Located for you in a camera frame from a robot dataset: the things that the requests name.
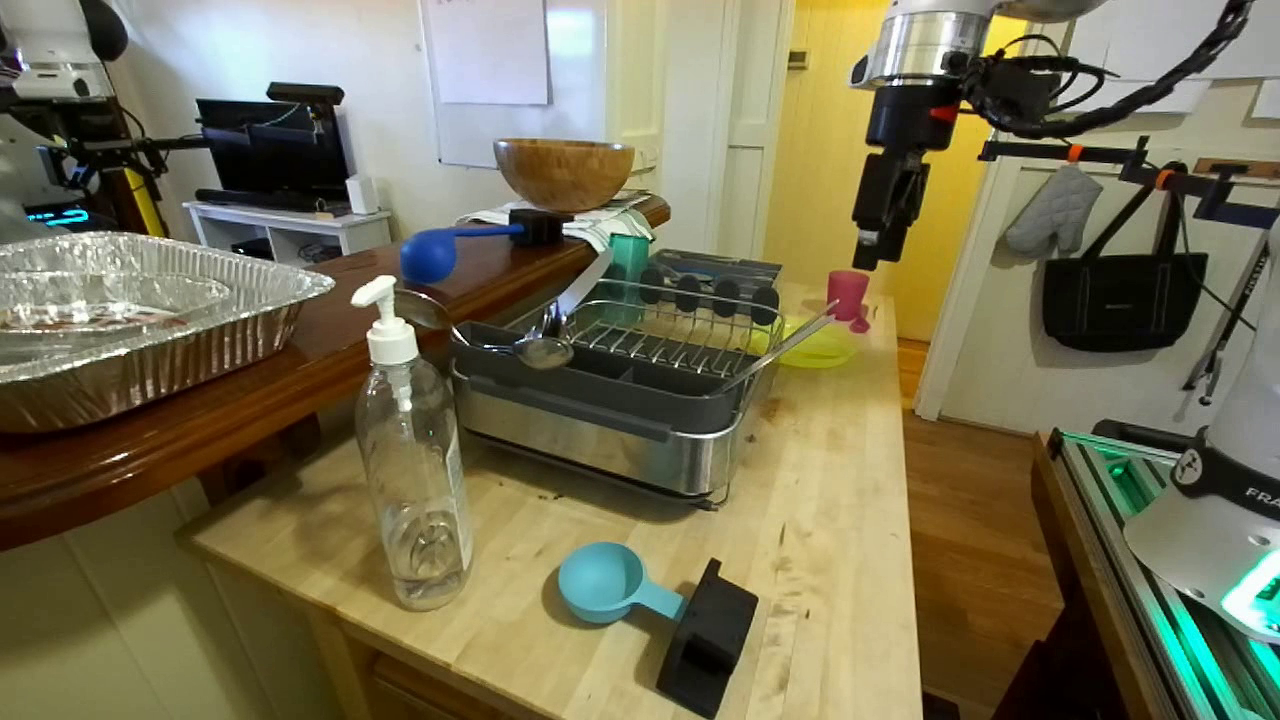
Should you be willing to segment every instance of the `black stand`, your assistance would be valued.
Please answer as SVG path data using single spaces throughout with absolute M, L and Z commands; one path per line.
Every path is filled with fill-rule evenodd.
M 720 579 L 720 560 L 710 560 L 704 579 L 686 606 L 658 687 L 700 717 L 715 717 L 755 606 L 754 592 Z

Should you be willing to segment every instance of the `pump dispenser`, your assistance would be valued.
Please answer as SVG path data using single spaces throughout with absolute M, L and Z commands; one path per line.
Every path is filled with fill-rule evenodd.
M 374 483 L 391 590 L 405 608 L 450 606 L 472 569 L 462 433 L 441 374 L 420 361 L 416 333 L 395 317 L 395 276 L 352 295 L 375 307 L 357 441 Z

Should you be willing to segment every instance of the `butcher block counter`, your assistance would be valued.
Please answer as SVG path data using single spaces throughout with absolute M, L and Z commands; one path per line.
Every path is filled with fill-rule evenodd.
M 891 302 L 843 370 L 782 370 L 715 511 L 470 450 L 478 569 L 438 613 L 388 592 L 359 455 L 315 460 L 194 529 L 194 544 L 296 601 L 348 717 L 689 717 L 658 693 L 673 629 L 576 624 L 555 565 L 592 542 L 693 592 L 755 592 L 720 717 L 922 717 L 914 529 Z

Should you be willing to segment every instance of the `metal tray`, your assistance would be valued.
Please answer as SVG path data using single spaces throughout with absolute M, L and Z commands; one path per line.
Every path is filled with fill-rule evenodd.
M 22 330 L 9 307 L 0 433 L 85 429 L 255 366 L 287 343 L 301 303 L 332 289 L 322 273 L 131 234 L 0 245 L 0 276 L 9 276 L 3 303 L 18 303 L 22 289 L 40 295 L 49 282 L 85 291 L 40 295 L 55 323 Z M 160 303 L 160 313 L 114 323 L 101 317 L 110 295 L 115 307 Z

